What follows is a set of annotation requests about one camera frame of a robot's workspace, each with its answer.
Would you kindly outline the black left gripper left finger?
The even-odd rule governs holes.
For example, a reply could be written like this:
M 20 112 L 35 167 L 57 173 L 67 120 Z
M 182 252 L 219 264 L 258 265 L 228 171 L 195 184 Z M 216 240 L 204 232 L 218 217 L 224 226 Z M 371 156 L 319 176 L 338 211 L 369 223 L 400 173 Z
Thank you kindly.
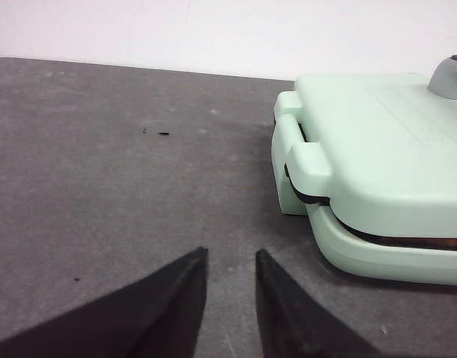
M 193 357 L 208 250 L 0 342 L 0 357 Z

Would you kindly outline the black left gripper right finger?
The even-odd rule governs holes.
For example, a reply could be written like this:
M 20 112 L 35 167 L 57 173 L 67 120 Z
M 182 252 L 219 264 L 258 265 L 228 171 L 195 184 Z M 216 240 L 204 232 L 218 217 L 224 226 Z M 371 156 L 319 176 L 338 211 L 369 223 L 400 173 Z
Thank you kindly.
M 256 252 L 256 315 L 264 357 L 380 357 L 265 250 Z

